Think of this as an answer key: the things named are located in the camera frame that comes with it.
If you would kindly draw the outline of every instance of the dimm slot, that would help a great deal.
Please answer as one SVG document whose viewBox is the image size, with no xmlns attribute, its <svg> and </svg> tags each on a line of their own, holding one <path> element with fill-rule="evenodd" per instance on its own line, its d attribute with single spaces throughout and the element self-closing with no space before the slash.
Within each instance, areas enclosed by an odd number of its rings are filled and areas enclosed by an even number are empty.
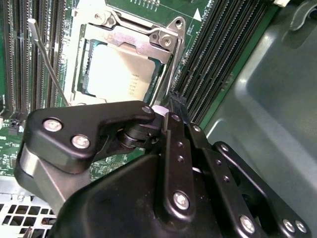
<svg viewBox="0 0 317 238">
<path fill-rule="evenodd" d="M 249 36 L 249 33 L 250 33 L 250 29 L 248 28 L 248 24 L 249 24 L 249 26 L 252 26 L 252 23 L 255 20 L 255 18 L 253 16 L 253 13 L 257 10 L 256 7 L 258 6 L 258 4 L 259 4 L 259 2 L 256 2 L 256 5 L 254 7 L 250 8 L 250 11 L 248 12 L 248 16 L 245 16 L 243 18 L 244 22 L 241 23 L 240 27 L 236 31 L 237 34 L 238 34 L 238 36 L 235 36 L 236 41 L 233 41 L 231 43 L 231 45 L 227 48 L 227 52 L 225 52 L 225 54 L 224 54 L 226 57 L 224 57 L 222 59 L 222 61 L 219 62 L 218 67 L 212 72 L 212 74 L 209 75 L 209 77 L 211 77 L 211 78 L 216 78 L 216 82 L 209 83 L 204 88 L 204 90 L 201 92 L 201 95 L 203 95 L 203 98 L 198 100 L 199 102 L 195 102 L 195 104 L 189 110 L 190 111 L 190 115 L 192 115 L 193 118 L 195 118 L 197 116 L 198 112 L 200 111 L 200 107 L 202 106 L 202 104 L 207 99 L 207 95 L 212 97 L 213 95 L 211 94 L 211 90 L 213 88 L 216 90 L 216 88 L 219 85 L 219 83 L 223 80 L 223 78 L 218 77 L 219 73 L 220 73 L 219 72 L 219 68 L 223 68 L 223 65 L 228 61 L 228 58 L 230 57 L 232 52 L 234 52 L 234 54 L 236 54 L 236 52 L 234 51 L 235 47 L 237 48 L 236 50 L 241 50 L 242 49 L 243 42 L 245 42 L 245 40 L 247 40 L 247 38 Z"/>
<path fill-rule="evenodd" d="M 208 65 L 208 68 L 204 69 L 204 71 L 202 72 L 206 72 L 205 75 L 203 75 L 201 82 L 202 84 L 199 85 L 199 88 L 195 91 L 195 93 L 191 96 L 191 98 L 188 99 L 189 102 L 189 108 L 190 108 L 190 113 L 192 113 L 193 108 L 196 108 L 197 104 L 200 103 L 200 100 L 196 100 L 197 95 L 203 95 L 204 91 L 207 90 L 209 88 L 209 85 L 213 85 L 214 82 L 217 80 L 216 77 L 213 77 L 213 71 L 211 70 L 212 65 L 214 64 L 215 66 L 220 64 L 220 61 L 222 58 L 226 58 L 228 56 L 228 51 L 232 48 L 234 42 L 236 42 L 236 39 L 239 38 L 239 35 L 241 35 L 243 33 L 243 26 L 245 26 L 245 23 L 248 20 L 248 16 L 250 15 L 250 13 L 254 10 L 250 5 L 251 5 L 252 1 L 248 1 L 245 8 L 243 9 L 242 12 L 240 12 L 239 15 L 235 15 L 235 21 L 232 21 L 232 24 L 236 24 L 238 27 L 238 29 L 234 29 L 231 28 L 231 35 L 227 38 L 224 38 L 222 41 L 222 45 L 217 48 L 217 52 L 216 55 L 218 56 L 216 61 L 212 60 L 210 61 L 210 64 Z M 223 54 L 219 54 L 219 51 L 221 51 L 222 49 L 225 50 L 225 52 Z"/>
<path fill-rule="evenodd" d="M 186 64 L 182 68 L 182 73 L 180 74 L 178 78 L 178 82 L 176 82 L 176 86 L 174 88 L 175 91 L 182 92 L 185 85 L 185 77 L 188 74 L 188 72 L 191 72 L 194 70 L 193 68 L 197 65 L 197 62 L 199 61 L 199 52 L 201 51 L 202 43 L 205 42 L 206 38 L 210 35 L 211 29 L 210 25 L 212 24 L 213 20 L 216 17 L 216 11 L 219 8 L 222 8 L 224 4 L 224 1 L 218 0 L 216 3 L 213 1 L 212 5 L 210 6 L 207 16 L 203 20 L 202 26 L 200 30 L 198 31 L 197 37 L 195 38 L 195 41 L 189 51 L 189 58 L 187 59 Z"/>
<path fill-rule="evenodd" d="M 39 1 L 32 0 L 31 2 L 32 9 L 32 18 L 39 19 Z M 30 111 L 34 111 L 36 109 L 36 101 L 37 101 L 37 65 L 38 65 L 38 56 L 40 52 L 36 44 L 31 44 L 31 66 L 30 66 L 30 78 L 29 78 L 29 88 L 31 89 L 29 92 L 30 98 Z"/>
<path fill-rule="evenodd" d="M 27 20 L 30 17 L 29 1 L 20 0 L 20 49 L 21 49 L 21 112 L 29 113 L 29 58 L 30 41 Z"/>
<path fill-rule="evenodd" d="M 50 63 L 53 67 L 53 61 L 55 57 L 55 52 L 54 52 L 54 43 L 55 43 L 55 34 L 56 34 L 56 18 L 57 18 L 57 1 L 56 0 L 51 0 L 50 4 L 50 34 L 49 34 L 49 60 Z M 51 77 L 49 76 L 48 80 L 48 90 L 47 90 L 47 99 L 48 99 L 48 107 L 51 107 L 51 97 L 52 97 L 52 80 Z"/>
<path fill-rule="evenodd" d="M 188 106 L 190 106 L 192 103 L 192 100 L 188 100 L 189 95 L 193 95 L 192 97 L 194 98 L 201 84 L 205 82 L 203 74 L 208 72 L 208 70 L 210 69 L 210 65 L 214 62 L 215 58 L 217 57 L 217 52 L 223 44 L 224 40 L 226 39 L 226 36 L 229 34 L 232 25 L 235 23 L 234 20 L 236 16 L 239 14 L 239 9 L 241 8 L 241 4 L 243 3 L 244 1 L 236 1 L 236 4 L 232 4 L 230 9 L 226 11 L 226 16 L 223 17 L 221 22 L 219 23 L 219 27 L 215 28 L 216 35 L 211 36 L 211 38 L 209 39 L 209 41 L 216 42 L 216 44 L 213 44 L 207 49 L 207 53 L 205 54 L 204 60 L 201 62 L 198 69 L 193 74 L 193 77 L 195 78 L 195 83 L 192 83 L 190 85 L 189 89 L 187 90 L 187 93 L 185 94 Z"/>
<path fill-rule="evenodd" d="M 48 26 L 48 0 L 39 1 L 39 29 L 41 34 L 41 40 L 46 46 L 47 42 L 47 26 Z M 45 81 L 45 65 L 43 57 L 38 54 L 37 63 L 37 79 L 36 79 L 36 109 L 45 107 L 44 105 L 44 81 Z"/>
<path fill-rule="evenodd" d="M 4 35 L 4 58 L 5 60 L 5 86 L 6 86 L 6 94 L 5 100 L 7 110 L 9 111 L 9 115 L 13 113 L 15 110 L 15 95 L 14 95 L 14 87 L 13 87 L 13 72 L 12 72 L 12 42 L 10 36 L 10 1 L 1 1 L 0 2 L 1 9 L 3 10 L 3 35 Z"/>
<path fill-rule="evenodd" d="M 239 57 L 241 56 L 243 50 L 245 49 L 246 45 L 248 44 L 249 40 L 251 39 L 252 35 L 254 34 L 255 30 L 257 29 L 257 27 L 259 26 L 261 20 L 263 19 L 267 8 L 268 8 L 268 6 L 266 4 L 262 4 L 261 5 L 260 10 L 256 13 L 256 15 L 253 18 L 252 23 L 250 24 L 250 25 L 252 25 L 252 28 L 249 31 L 249 33 L 246 35 L 246 39 L 241 40 L 241 41 L 243 41 L 243 43 L 239 44 L 240 47 L 238 47 L 234 51 L 234 54 L 233 54 L 230 62 L 228 63 L 230 65 L 230 67 L 227 69 L 226 75 L 224 75 L 222 80 L 219 81 L 217 87 L 214 87 L 213 91 L 211 91 L 211 93 L 208 93 L 208 95 L 206 95 L 205 99 L 209 98 L 209 100 L 207 102 L 203 102 L 201 104 L 202 109 L 198 108 L 197 112 L 195 113 L 195 115 L 193 115 L 193 119 L 195 121 L 197 121 L 198 123 L 200 123 L 203 120 L 207 109 L 210 108 L 211 104 L 215 100 L 215 98 L 217 96 L 217 92 L 219 92 L 221 90 L 221 85 L 220 84 L 224 81 L 224 79 L 226 79 L 230 75 L 230 73 L 233 70 L 235 64 L 239 60 Z"/>
<path fill-rule="evenodd" d="M 214 20 L 212 21 L 212 23 L 209 26 L 209 32 L 207 35 L 205 35 L 205 40 L 202 41 L 201 43 L 201 49 L 203 49 L 199 55 L 197 55 L 195 57 L 195 60 L 193 62 L 192 67 L 189 70 L 189 75 L 187 75 L 184 79 L 185 82 L 187 82 L 183 88 L 183 90 L 181 91 L 181 96 L 185 97 L 188 96 L 188 93 L 186 93 L 188 91 L 188 87 L 190 85 L 193 85 L 192 83 L 192 79 L 195 79 L 195 77 L 193 76 L 193 73 L 197 71 L 197 68 L 199 68 L 199 65 L 201 63 L 201 60 L 206 58 L 206 49 L 209 48 L 210 44 L 211 44 L 211 38 L 214 36 L 216 29 L 219 26 L 219 21 L 222 19 L 223 15 L 225 14 L 226 9 L 228 8 L 228 6 L 230 5 L 230 0 L 222 0 L 221 1 L 222 6 L 221 8 L 219 8 L 216 13 L 215 13 L 215 17 Z"/>
<path fill-rule="evenodd" d="M 60 63 L 62 53 L 62 35 L 64 33 L 65 19 L 66 19 L 66 0 L 57 1 L 57 18 L 56 18 L 56 33 L 54 39 L 54 56 L 53 56 L 53 69 L 56 77 L 60 77 Z M 54 84 L 50 88 L 50 107 L 56 107 L 57 90 Z"/>
<path fill-rule="evenodd" d="M 14 93 L 15 93 L 15 105 L 16 110 L 21 112 L 21 67 L 20 67 L 20 10 L 19 2 L 13 0 L 11 2 L 11 19 L 12 19 L 12 29 L 11 37 L 13 42 L 13 82 L 14 82 Z"/>
</svg>

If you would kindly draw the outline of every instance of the motherboard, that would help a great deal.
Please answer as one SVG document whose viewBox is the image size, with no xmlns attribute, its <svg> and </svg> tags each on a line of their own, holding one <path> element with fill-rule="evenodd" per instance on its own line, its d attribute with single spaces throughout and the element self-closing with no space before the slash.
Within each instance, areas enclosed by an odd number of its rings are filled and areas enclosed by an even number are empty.
<svg viewBox="0 0 317 238">
<path fill-rule="evenodd" d="M 213 111 L 278 7 L 269 0 L 7 0 L 0 3 L 0 175 L 13 176 L 27 115 L 66 106 L 34 44 L 37 20 L 72 106 L 143 100 L 169 91 L 193 122 Z M 95 180 L 143 154 L 95 162 Z"/>
</svg>

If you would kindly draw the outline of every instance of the white plastic part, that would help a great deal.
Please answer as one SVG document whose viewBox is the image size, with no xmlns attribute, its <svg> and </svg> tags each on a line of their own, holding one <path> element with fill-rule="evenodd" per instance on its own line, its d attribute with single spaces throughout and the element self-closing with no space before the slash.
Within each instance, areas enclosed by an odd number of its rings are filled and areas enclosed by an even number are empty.
<svg viewBox="0 0 317 238">
<path fill-rule="evenodd" d="M 275 0 L 274 4 L 279 7 L 286 7 L 286 5 L 290 2 L 290 0 Z"/>
</svg>

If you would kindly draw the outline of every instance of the cpu socket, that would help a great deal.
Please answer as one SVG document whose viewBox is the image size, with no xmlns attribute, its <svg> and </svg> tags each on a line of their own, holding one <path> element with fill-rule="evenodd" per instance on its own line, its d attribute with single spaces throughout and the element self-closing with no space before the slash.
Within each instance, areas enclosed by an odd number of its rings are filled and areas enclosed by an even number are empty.
<svg viewBox="0 0 317 238">
<path fill-rule="evenodd" d="M 110 6 L 79 7 L 72 16 L 64 85 L 71 105 L 160 104 L 184 50 L 185 19 L 163 27 Z"/>
</svg>

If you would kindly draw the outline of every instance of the metal plate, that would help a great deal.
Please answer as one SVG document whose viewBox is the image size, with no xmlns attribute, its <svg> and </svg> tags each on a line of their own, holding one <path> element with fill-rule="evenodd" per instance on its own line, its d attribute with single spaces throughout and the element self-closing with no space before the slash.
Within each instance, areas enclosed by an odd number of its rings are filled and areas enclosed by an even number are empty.
<svg viewBox="0 0 317 238">
<path fill-rule="evenodd" d="M 289 37 L 294 11 L 266 30 L 206 134 L 229 144 L 317 236 L 317 27 L 307 19 Z"/>
</svg>

